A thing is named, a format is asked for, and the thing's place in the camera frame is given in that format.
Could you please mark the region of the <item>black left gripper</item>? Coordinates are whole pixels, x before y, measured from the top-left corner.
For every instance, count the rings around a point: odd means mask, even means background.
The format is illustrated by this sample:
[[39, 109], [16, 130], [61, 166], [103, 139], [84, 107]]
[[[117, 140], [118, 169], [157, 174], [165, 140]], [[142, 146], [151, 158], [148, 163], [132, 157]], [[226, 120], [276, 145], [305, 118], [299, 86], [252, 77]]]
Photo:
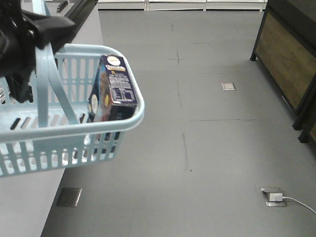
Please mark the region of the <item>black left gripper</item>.
[[35, 67], [35, 46], [51, 45], [56, 53], [76, 36], [76, 24], [67, 17], [36, 14], [21, 9], [19, 0], [0, 2], [0, 75], [17, 102], [33, 102], [29, 85]]

